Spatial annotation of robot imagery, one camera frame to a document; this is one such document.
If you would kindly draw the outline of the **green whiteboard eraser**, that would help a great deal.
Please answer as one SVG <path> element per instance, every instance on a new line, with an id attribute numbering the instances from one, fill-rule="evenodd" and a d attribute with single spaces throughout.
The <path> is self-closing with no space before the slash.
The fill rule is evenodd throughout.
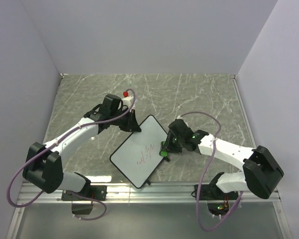
<path id="1" fill-rule="evenodd" d="M 166 142 L 165 141 L 162 141 L 160 143 L 159 155 L 162 156 L 162 157 L 167 157 L 168 156 L 168 151 L 166 149 Z"/>

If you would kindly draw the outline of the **small black-framed whiteboard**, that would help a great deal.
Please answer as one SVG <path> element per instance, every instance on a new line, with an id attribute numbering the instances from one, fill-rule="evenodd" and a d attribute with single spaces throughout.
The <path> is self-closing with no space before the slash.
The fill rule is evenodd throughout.
<path id="1" fill-rule="evenodd" d="M 130 134 L 110 155 L 110 162 L 137 189 L 149 182 L 149 178 L 160 163 L 169 161 L 159 155 L 160 143 L 167 133 L 158 120 L 147 116 L 140 124 L 141 132 Z"/>

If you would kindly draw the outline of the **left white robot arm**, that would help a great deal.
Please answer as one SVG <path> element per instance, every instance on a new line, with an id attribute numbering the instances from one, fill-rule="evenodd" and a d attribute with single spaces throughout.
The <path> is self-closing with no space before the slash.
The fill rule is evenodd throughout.
<path id="1" fill-rule="evenodd" d="M 135 115 L 136 97 L 124 92 L 124 98 L 107 94 L 101 104 L 96 105 L 73 127 L 45 144 L 30 146 L 24 179 L 45 193 L 55 190 L 73 191 L 79 200 L 91 194 L 91 181 L 82 174 L 66 172 L 66 161 L 78 147 L 88 139 L 98 136 L 112 125 L 125 132 L 141 132 Z"/>

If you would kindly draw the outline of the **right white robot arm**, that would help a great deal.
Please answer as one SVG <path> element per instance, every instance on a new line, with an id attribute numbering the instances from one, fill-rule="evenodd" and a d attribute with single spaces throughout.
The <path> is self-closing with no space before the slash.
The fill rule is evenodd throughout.
<path id="1" fill-rule="evenodd" d="M 236 173 L 220 172 L 208 185 L 202 186 L 203 195 L 210 200 L 241 191 L 268 199 L 284 177 L 284 171 L 264 146 L 250 148 L 229 143 L 206 131 L 193 131 L 182 119 L 174 120 L 168 128 L 167 138 L 161 142 L 160 155 L 181 153 L 186 149 L 214 156 L 239 169 Z"/>

